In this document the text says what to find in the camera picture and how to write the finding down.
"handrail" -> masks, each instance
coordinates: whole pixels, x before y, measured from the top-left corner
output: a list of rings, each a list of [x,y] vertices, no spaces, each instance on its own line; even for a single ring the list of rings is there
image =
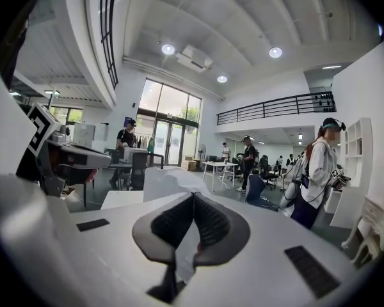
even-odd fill
[[[100,0],[101,43],[104,48],[108,74],[115,90],[118,83],[113,48],[113,14],[115,0]]]
[[[305,113],[334,113],[337,109],[330,91],[306,93],[258,102],[218,114],[218,125],[274,116]]]

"hair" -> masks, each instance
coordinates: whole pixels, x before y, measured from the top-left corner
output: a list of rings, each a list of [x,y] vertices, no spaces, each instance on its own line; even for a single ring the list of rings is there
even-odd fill
[[[317,139],[319,139],[320,137],[324,136],[326,134],[326,131],[327,129],[323,129],[323,126],[320,126],[320,129],[319,129],[319,132],[317,133]],[[310,160],[310,157],[312,156],[312,151],[313,151],[313,143],[315,143],[316,140],[314,140],[313,142],[311,142],[311,144],[309,144],[306,148],[306,158],[307,160]]]

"doorway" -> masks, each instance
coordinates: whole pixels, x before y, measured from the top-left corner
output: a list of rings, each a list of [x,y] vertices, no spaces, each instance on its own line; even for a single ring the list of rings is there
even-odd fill
[[[180,166],[184,145],[185,125],[168,120],[157,120],[155,154],[164,156],[165,166]]]

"white dresser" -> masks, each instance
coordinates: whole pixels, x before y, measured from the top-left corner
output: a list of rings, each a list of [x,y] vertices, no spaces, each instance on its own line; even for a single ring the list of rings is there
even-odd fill
[[[384,199],[369,196],[365,197],[362,214],[356,220],[347,241],[341,244],[342,248],[347,248],[356,233],[359,222],[362,219],[370,224],[371,230],[358,248],[356,257],[352,261],[354,264],[356,264],[360,257],[362,257],[361,254],[364,247],[368,248],[369,254],[373,259],[384,251]]]

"white jacket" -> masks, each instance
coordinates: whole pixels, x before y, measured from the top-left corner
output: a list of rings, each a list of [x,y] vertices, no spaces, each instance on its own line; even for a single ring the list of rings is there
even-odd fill
[[[307,165],[304,154],[304,167]],[[301,195],[305,201],[314,208],[318,208],[321,202],[326,201],[330,193],[330,187],[334,183],[332,171],[337,167],[337,157],[333,148],[325,138],[320,137],[313,143],[313,151],[308,164],[310,182],[308,189],[301,187]]]

